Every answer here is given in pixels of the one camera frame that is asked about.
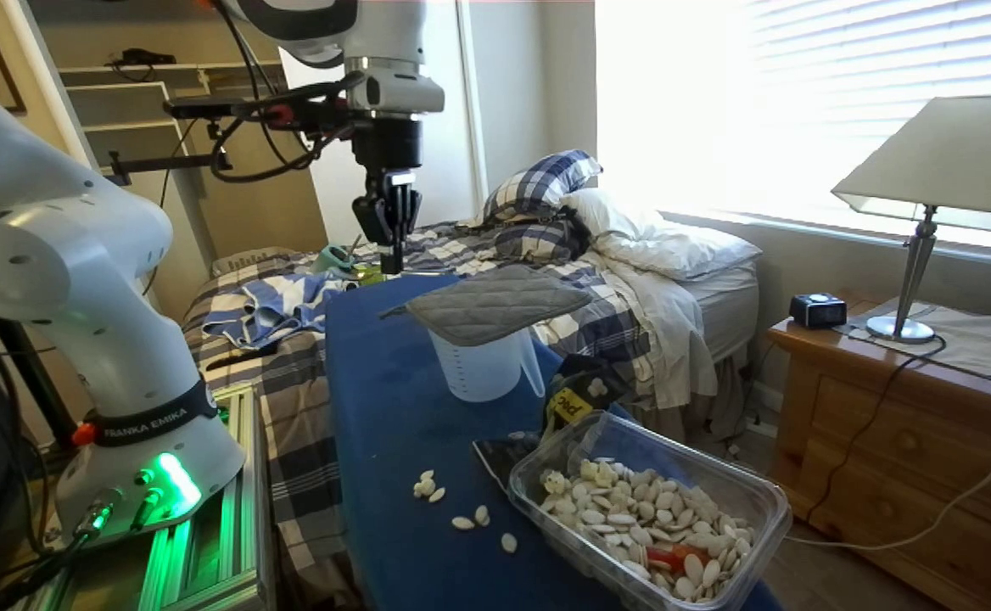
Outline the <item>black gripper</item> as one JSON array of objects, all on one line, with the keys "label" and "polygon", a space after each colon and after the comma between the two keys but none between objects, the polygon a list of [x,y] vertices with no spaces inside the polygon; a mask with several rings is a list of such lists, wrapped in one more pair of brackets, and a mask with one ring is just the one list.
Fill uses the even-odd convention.
[{"label": "black gripper", "polygon": [[381,269],[393,273],[403,269],[403,241],[420,206],[407,183],[420,165],[420,124],[415,120],[372,120],[354,138],[354,157],[365,171],[354,215],[363,235],[381,244]]}]

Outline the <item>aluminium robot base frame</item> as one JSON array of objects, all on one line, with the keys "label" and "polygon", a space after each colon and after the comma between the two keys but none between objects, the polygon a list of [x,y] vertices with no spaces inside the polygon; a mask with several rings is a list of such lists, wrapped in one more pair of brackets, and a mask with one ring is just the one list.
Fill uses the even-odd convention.
[{"label": "aluminium robot base frame", "polygon": [[271,611],[276,556],[260,400],[252,384],[217,392],[244,472],[190,519],[89,545],[14,611]]}]

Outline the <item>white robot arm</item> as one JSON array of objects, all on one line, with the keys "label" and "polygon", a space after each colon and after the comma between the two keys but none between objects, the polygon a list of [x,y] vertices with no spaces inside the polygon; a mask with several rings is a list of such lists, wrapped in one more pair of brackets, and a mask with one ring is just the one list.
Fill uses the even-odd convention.
[{"label": "white robot arm", "polygon": [[[423,111],[443,87],[420,70],[423,0],[221,0],[334,81],[239,102],[291,131],[347,138],[365,171],[354,202],[381,264],[403,264],[416,218]],[[173,320],[141,294],[173,241],[170,218],[69,160],[0,107],[0,320],[40,330],[80,378],[91,412],[58,483],[58,519],[106,541],[195,511],[244,468]]]}]

